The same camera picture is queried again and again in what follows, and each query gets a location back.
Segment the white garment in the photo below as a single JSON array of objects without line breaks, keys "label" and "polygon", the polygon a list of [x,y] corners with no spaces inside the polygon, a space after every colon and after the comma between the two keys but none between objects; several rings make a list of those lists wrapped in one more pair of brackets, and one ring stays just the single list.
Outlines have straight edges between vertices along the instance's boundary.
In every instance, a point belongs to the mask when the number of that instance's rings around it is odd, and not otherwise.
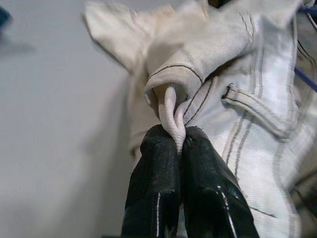
[{"label": "white garment", "polygon": [[[260,237],[299,235],[287,189],[317,124],[315,96],[305,116],[294,98],[292,19],[301,3],[236,0],[215,9],[190,0],[152,13],[87,4],[92,37],[133,75],[130,149],[136,163],[151,126],[161,123],[179,151],[185,126],[200,127],[237,176]],[[296,147],[303,139],[306,144]]]}]

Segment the blue cable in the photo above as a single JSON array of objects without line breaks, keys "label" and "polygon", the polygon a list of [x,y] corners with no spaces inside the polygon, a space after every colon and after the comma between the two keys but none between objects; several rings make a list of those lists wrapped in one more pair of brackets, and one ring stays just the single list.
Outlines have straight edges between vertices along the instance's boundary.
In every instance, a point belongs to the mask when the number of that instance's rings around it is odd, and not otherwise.
[{"label": "blue cable", "polygon": [[307,75],[304,74],[299,68],[295,67],[295,73],[299,76],[308,86],[310,86],[315,92],[317,92],[317,84],[313,82]]},{"label": "blue cable", "polygon": [[313,6],[311,8],[301,7],[300,9],[298,9],[298,12],[309,13],[311,16],[317,16],[317,7],[316,6]]},{"label": "blue cable", "polygon": [[10,13],[0,6],[0,30],[10,19]]}]

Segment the white cloth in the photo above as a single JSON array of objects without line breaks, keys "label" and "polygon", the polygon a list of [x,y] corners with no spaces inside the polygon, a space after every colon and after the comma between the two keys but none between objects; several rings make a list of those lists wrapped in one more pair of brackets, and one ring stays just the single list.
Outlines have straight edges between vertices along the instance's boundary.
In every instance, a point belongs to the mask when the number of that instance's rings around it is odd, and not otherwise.
[{"label": "white cloth", "polygon": [[202,128],[237,176],[260,237],[300,232],[287,189],[317,122],[315,95],[305,112],[294,97],[292,20],[301,4],[236,0],[215,9],[190,0],[177,10],[136,13],[89,2],[86,9],[92,37],[133,75],[130,149],[136,163],[151,126],[160,122],[179,151],[185,127]]}]

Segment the stitched line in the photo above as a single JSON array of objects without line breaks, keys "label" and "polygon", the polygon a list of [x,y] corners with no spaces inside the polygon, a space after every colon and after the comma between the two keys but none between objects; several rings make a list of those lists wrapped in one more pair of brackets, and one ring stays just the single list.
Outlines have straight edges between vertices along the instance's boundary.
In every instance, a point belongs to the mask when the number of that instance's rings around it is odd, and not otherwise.
[{"label": "stitched line", "polygon": [[181,48],[180,50],[187,56],[187,59],[188,59],[189,63],[191,65],[195,65],[194,62],[193,62],[193,58],[188,54],[188,52],[185,51],[183,48]]},{"label": "stitched line", "polygon": [[[282,154],[283,154],[283,150],[285,149],[285,144],[284,143],[280,143],[279,146],[278,146],[278,149],[275,153],[275,156],[274,156],[274,164],[273,164],[273,178],[274,178],[274,181],[277,185],[277,188],[280,190],[282,196],[285,198],[286,202],[288,204],[286,204],[287,206],[287,211],[289,213],[294,213],[294,211],[292,211],[293,209],[291,208],[291,211],[289,210],[289,205],[291,204],[291,200],[290,198],[287,196],[286,192],[284,191],[284,186],[280,180],[280,176],[279,176],[279,171],[280,171],[280,162],[281,162],[281,158],[282,158]],[[288,216],[288,221],[289,221],[289,232],[291,233],[291,226],[292,226],[292,221],[290,219],[290,216]]]},{"label": "stitched line", "polygon": [[188,110],[189,110],[189,107],[191,106],[193,100],[195,99],[195,97],[197,96],[198,92],[202,89],[203,86],[204,86],[204,84],[202,84],[202,85],[199,87],[199,89],[196,91],[195,95],[193,96],[192,100],[190,100],[190,103],[189,103],[188,107],[187,107],[186,110],[185,110],[184,116],[186,116],[186,114],[187,114],[187,112],[188,112]]},{"label": "stitched line", "polygon": [[269,214],[269,213],[266,213],[266,212],[263,212],[263,211],[261,211],[261,210],[259,210],[259,209],[257,209],[257,208],[254,208],[254,207],[250,207],[252,210],[255,210],[255,211],[257,211],[257,212],[260,212],[260,213],[262,213],[262,214],[264,214],[264,215],[267,215],[267,216],[269,216],[269,217],[274,217],[274,218],[276,218],[276,216],[274,215],[274,214]]},{"label": "stitched line", "polygon": [[232,88],[230,88],[229,90],[233,91],[233,92],[236,92],[238,94],[243,94],[249,98],[251,98],[252,100],[254,100],[256,103],[258,103],[259,105],[261,105],[268,114],[270,114],[272,117],[274,117],[278,122],[280,122],[281,124],[284,124],[285,122],[282,121],[280,118],[278,118],[278,116],[276,116],[269,108],[267,108],[263,103],[261,103],[258,99],[256,99],[255,97],[252,97],[251,95],[245,93],[245,92],[242,92],[242,91],[236,91]]},{"label": "stitched line", "polygon": [[[292,26],[293,26],[293,29],[292,29],[292,35],[295,36],[297,35],[297,31],[296,31],[296,23],[294,23],[294,20],[292,22]],[[295,64],[296,64],[296,59],[294,59],[294,56],[296,55],[296,52],[297,52],[297,40],[295,41],[294,39],[295,37],[293,37],[293,41],[292,41],[292,48],[293,48],[293,51],[292,51],[292,57],[293,57],[293,60],[290,60],[289,62],[289,74],[288,74],[288,80],[287,80],[287,85],[286,85],[286,90],[288,89],[288,94],[287,94],[287,106],[290,110],[287,110],[287,118],[286,118],[286,121],[289,122],[290,124],[292,123],[292,121],[295,119],[294,118],[294,104],[292,102],[294,102],[294,95],[293,95],[293,85],[294,85],[294,68],[295,68]]]},{"label": "stitched line", "polygon": [[249,106],[248,104],[245,104],[243,102],[240,102],[238,100],[234,100],[234,99],[231,99],[231,98],[227,98],[229,100],[232,100],[233,102],[238,102],[242,105],[245,105],[247,108],[249,108],[250,110],[249,111],[253,111],[253,112],[256,112],[261,119],[265,120],[267,122],[268,125],[270,125],[271,127],[275,128],[275,130],[277,131],[280,131],[281,132],[281,136],[282,138],[285,137],[285,134],[286,134],[286,131],[285,130],[288,130],[289,128],[286,128],[286,129],[280,129],[278,128],[274,123],[272,123],[268,118],[266,118],[263,114],[261,114],[260,112],[256,111],[253,107]]},{"label": "stitched line", "polygon": [[260,76],[259,76],[259,98],[262,98],[263,95],[263,64],[264,64],[264,53],[265,53],[265,49],[262,48],[262,55],[261,55],[261,66],[260,66]]},{"label": "stitched line", "polygon": [[308,57],[309,57],[312,61],[314,61],[315,65],[316,65],[317,62],[316,62],[315,58],[312,57],[312,56],[305,50],[305,48],[303,47],[303,45],[302,45],[302,43],[301,43],[300,41],[298,41],[298,44],[301,46],[301,48],[303,49],[303,51],[308,55]]},{"label": "stitched line", "polygon": [[246,21],[244,20],[242,14],[239,13],[239,15],[240,15],[240,17],[241,17],[241,19],[242,19],[242,21],[243,21],[243,23],[244,23],[244,26],[246,27],[246,31],[247,31],[248,35],[251,36],[250,32],[248,31],[247,23],[246,23]]},{"label": "stitched line", "polygon": [[236,128],[237,128],[236,125],[237,125],[236,123],[233,124],[233,127],[232,127],[232,129],[230,130],[230,134],[229,134],[228,137],[227,137],[226,144],[225,144],[224,149],[223,149],[223,151],[222,151],[221,157],[222,157],[222,158],[226,158],[226,161],[227,161],[226,153],[228,152],[227,150],[229,149],[229,144],[230,144],[230,142],[231,142],[231,138],[233,138],[233,135],[234,135],[235,130],[236,130]]},{"label": "stitched line", "polygon": [[244,143],[250,133],[250,128],[251,128],[251,125],[253,123],[253,118],[251,118],[251,121],[249,122],[248,126],[247,126],[247,129],[246,129],[246,132],[244,133],[243,135],[243,138],[240,142],[240,145],[238,147],[238,151],[237,151],[237,160],[236,160],[236,167],[235,167],[235,171],[234,171],[234,175],[236,175],[237,177],[237,174],[238,174],[238,168],[239,168],[239,162],[240,162],[240,157],[241,157],[241,151],[242,151],[242,148],[244,146]]},{"label": "stitched line", "polygon": [[191,122],[191,120],[196,116],[196,114],[197,114],[197,113],[199,112],[199,110],[202,108],[202,106],[203,106],[205,100],[207,99],[207,97],[208,97],[208,95],[209,95],[209,92],[211,91],[212,85],[213,85],[213,81],[210,82],[209,89],[208,89],[208,91],[207,91],[207,93],[206,93],[206,95],[205,95],[204,100],[203,100],[202,103],[200,104],[200,106],[199,106],[199,108],[197,109],[197,111],[195,112],[195,114],[189,119],[188,122],[186,122],[185,126],[187,126],[188,123]]},{"label": "stitched line", "polygon": [[152,74],[152,75],[149,77],[149,80],[150,80],[150,78],[152,78],[154,75],[160,73],[161,71],[163,71],[163,70],[165,70],[165,69],[167,69],[167,68],[173,68],[173,67],[184,67],[184,68],[189,69],[190,71],[192,71],[192,72],[199,78],[201,84],[203,83],[202,78],[200,78],[200,76],[199,76],[195,71],[193,71],[190,67],[188,67],[188,66],[186,66],[186,65],[183,65],[183,64],[174,64],[174,65],[170,65],[170,66],[166,66],[166,67],[164,67],[164,68],[161,68],[158,72],[155,72],[154,74]]},{"label": "stitched line", "polygon": [[251,15],[249,14],[249,19],[250,19],[250,22],[251,22],[251,25],[252,25],[252,42],[254,41],[254,32],[255,32],[255,27],[254,27],[254,24],[253,24],[253,20],[251,18]]},{"label": "stitched line", "polygon": [[[313,58],[312,56],[310,56],[307,53],[307,51],[305,50],[305,48],[302,46],[302,44],[300,42],[298,42],[298,43],[299,43],[298,51],[303,55],[303,57],[305,59],[310,61],[311,65],[312,65],[312,68],[313,68],[313,74],[316,75],[316,64],[317,63],[316,63],[315,58]],[[305,55],[300,48],[303,48],[303,50],[308,54],[308,56]],[[304,107],[306,106],[306,104],[308,104],[311,101],[311,98],[309,99],[309,97],[312,95],[313,90],[310,87],[308,87],[308,89],[306,91],[307,91],[306,92],[306,98],[305,98],[305,100],[304,100],[304,102],[302,104],[303,110],[302,110],[301,114],[298,117],[298,126],[294,129],[294,132],[292,133],[292,136],[290,137],[290,139],[293,139],[294,137],[296,137],[298,135],[299,131],[302,129],[303,125],[305,124],[304,123],[304,117],[306,115],[305,115],[305,112],[304,112],[304,110],[305,110]]]},{"label": "stitched line", "polygon": [[242,118],[240,119],[240,122],[239,122],[239,125],[238,125],[238,129],[237,129],[236,133],[234,133],[234,135],[233,135],[232,141],[231,141],[231,143],[230,143],[229,152],[228,152],[228,155],[227,155],[226,164],[228,164],[228,162],[229,162],[229,157],[230,157],[231,152],[232,152],[233,144],[234,144],[234,142],[235,142],[235,140],[236,140],[236,138],[237,138],[237,136],[238,136],[238,134],[239,134],[239,132],[240,132],[240,130],[241,130],[242,121],[244,120],[244,118],[246,117],[246,115],[247,115],[247,112],[244,111],[244,112],[243,112],[243,115],[242,115]]}]

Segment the gray background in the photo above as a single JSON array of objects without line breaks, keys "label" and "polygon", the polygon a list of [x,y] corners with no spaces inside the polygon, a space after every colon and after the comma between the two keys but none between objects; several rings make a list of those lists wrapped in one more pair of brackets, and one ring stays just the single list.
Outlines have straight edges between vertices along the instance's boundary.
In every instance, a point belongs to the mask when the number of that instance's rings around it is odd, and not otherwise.
[{"label": "gray background", "polygon": [[120,232],[129,75],[91,41],[84,2],[0,0],[13,16],[0,37],[0,238]]}]

